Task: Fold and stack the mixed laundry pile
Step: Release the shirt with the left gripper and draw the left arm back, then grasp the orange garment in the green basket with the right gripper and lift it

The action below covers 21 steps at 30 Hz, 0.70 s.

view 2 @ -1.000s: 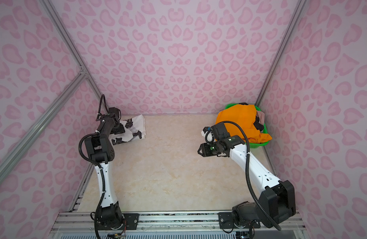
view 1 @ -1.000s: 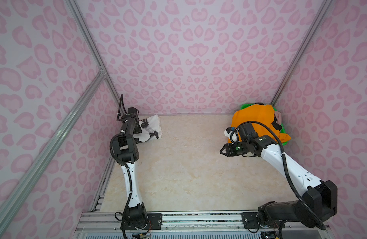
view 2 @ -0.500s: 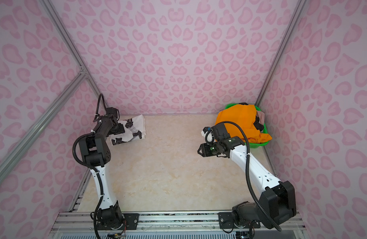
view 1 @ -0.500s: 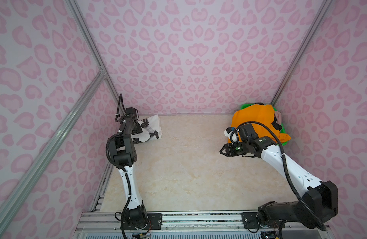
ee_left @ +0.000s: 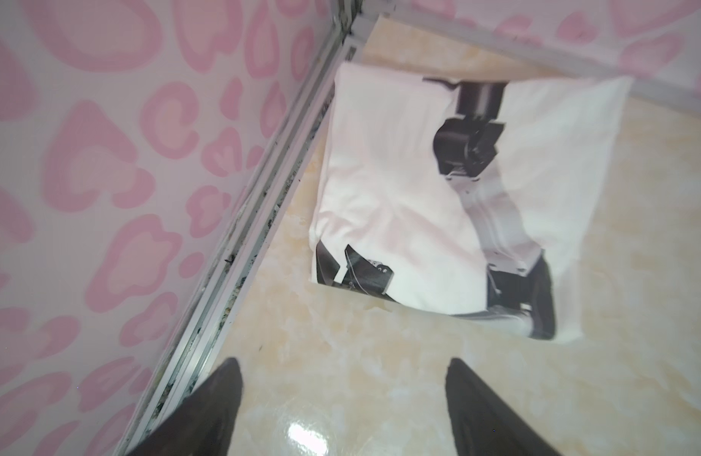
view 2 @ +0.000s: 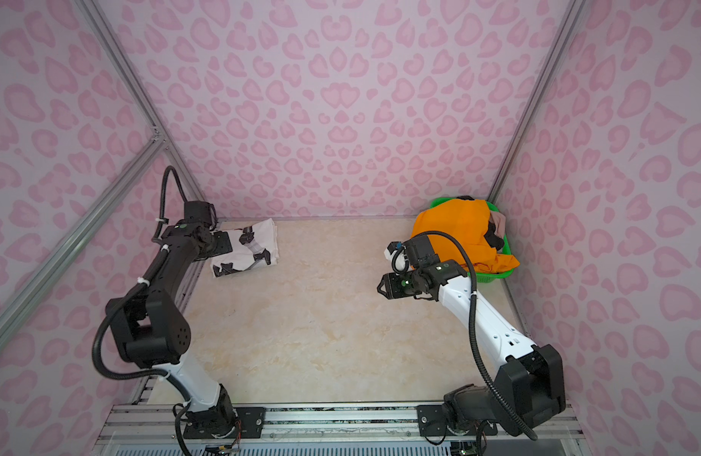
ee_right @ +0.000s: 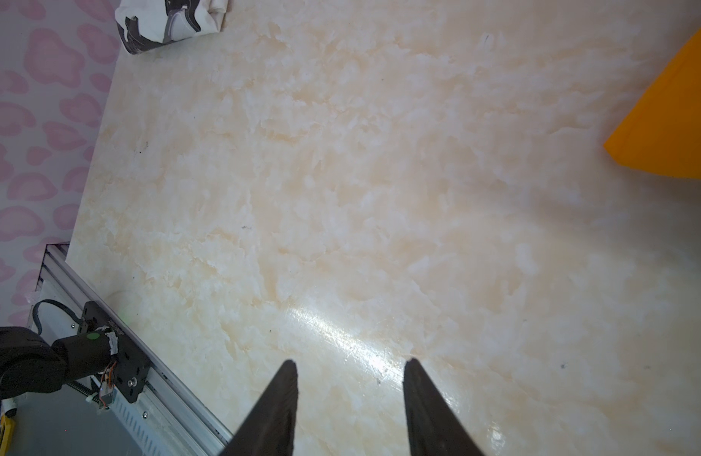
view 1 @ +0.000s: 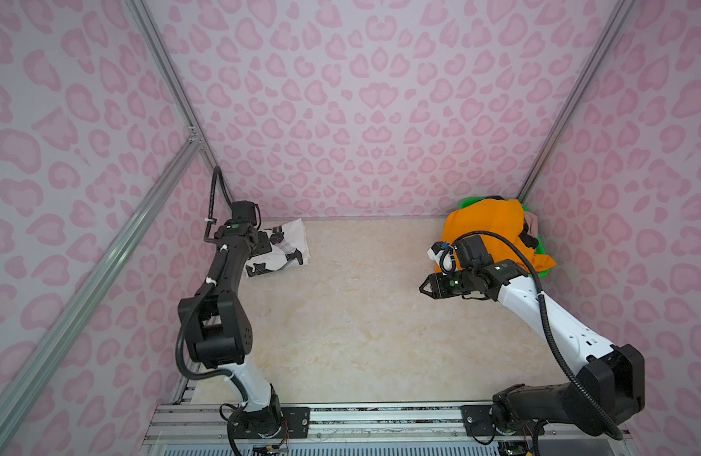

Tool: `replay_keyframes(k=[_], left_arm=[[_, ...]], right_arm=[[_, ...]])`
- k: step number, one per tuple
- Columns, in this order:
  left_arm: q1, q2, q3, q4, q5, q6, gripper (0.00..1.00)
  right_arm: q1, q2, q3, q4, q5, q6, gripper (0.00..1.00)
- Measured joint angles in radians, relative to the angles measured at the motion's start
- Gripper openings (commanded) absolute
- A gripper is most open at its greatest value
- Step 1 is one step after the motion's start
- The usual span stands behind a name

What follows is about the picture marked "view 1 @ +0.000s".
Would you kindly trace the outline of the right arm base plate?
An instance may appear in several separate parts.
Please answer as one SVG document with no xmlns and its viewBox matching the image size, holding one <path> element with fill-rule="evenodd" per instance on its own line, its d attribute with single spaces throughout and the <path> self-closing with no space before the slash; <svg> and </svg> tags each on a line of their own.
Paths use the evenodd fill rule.
<svg viewBox="0 0 701 456">
<path fill-rule="evenodd" d="M 523 422 L 513 421 L 507 415 L 497 418 L 493 404 L 463 405 L 460 406 L 463 425 L 468 437 L 477 438 L 496 436 L 524 436 L 530 435 L 535 427 L 536 420 Z"/>
</svg>

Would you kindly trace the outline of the white t-shirt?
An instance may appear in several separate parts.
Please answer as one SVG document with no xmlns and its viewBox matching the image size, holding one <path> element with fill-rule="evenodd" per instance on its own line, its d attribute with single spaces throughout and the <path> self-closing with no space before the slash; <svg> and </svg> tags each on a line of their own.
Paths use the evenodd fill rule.
<svg viewBox="0 0 701 456">
<path fill-rule="evenodd" d="M 307 265 L 311 259 L 305 223 L 301 218 L 271 229 L 263 229 L 270 236 L 272 252 L 250 258 L 245 263 L 247 277 L 258 277 L 288 268 Z"/>
</svg>

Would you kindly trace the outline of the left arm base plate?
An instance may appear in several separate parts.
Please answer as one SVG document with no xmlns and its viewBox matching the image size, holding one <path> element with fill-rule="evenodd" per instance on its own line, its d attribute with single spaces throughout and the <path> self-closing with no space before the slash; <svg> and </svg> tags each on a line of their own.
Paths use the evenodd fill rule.
<svg viewBox="0 0 701 456">
<path fill-rule="evenodd" d="M 308 437 L 310 409 L 282 407 L 258 412 L 242 412 L 230 419 L 227 433 L 235 439 L 305 439 Z"/>
</svg>

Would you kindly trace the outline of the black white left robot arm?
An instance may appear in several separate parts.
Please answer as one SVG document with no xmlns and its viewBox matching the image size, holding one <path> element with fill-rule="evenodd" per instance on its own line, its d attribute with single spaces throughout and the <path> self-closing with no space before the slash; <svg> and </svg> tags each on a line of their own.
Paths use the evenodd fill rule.
<svg viewBox="0 0 701 456">
<path fill-rule="evenodd" d="M 280 431 L 281 406 L 251 357 L 253 328 L 238 298 L 246 262 L 262 245 L 259 222 L 259 208 L 251 201 L 234 203 L 232 217 L 215 232 L 216 219 L 207 218 L 204 241 L 215 247 L 214 258 L 196 294 L 179 302 L 175 361 L 188 380 L 228 380 L 238 394 L 236 420 L 268 438 Z"/>
</svg>

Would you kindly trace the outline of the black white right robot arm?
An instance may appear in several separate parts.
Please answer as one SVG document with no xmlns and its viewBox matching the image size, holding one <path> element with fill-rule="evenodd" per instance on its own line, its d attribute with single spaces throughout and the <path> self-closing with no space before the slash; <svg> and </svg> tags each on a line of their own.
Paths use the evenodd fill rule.
<svg viewBox="0 0 701 456">
<path fill-rule="evenodd" d="M 513 432 L 527 423 L 573 425 L 587 435 L 620 440 L 620 425 L 645 406 L 644 357 L 597 334 L 544 292 L 532 262 L 511 241 L 473 231 L 437 241 L 428 257 L 438 267 L 420 285 L 440 300 L 492 300 L 512 311 L 545 342 L 565 383 L 518 384 L 493 396 L 493 429 Z"/>
</svg>

